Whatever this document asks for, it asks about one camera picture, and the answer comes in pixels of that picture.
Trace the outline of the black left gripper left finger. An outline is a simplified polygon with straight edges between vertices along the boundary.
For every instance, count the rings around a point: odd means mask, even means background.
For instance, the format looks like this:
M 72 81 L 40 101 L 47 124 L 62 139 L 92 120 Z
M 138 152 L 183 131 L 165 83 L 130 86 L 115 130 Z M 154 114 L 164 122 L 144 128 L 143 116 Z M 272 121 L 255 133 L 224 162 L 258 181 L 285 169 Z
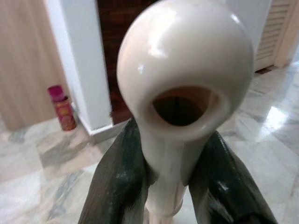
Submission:
M 142 224 L 147 164 L 135 120 L 129 120 L 94 172 L 80 224 Z

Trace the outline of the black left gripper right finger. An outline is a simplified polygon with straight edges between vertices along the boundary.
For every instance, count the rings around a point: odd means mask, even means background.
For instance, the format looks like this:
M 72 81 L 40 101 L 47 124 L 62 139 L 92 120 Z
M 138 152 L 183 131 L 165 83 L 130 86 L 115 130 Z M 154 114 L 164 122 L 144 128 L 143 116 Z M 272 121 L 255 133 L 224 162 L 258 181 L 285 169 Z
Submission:
M 199 224 L 277 223 L 250 172 L 218 132 L 204 145 L 189 191 Z

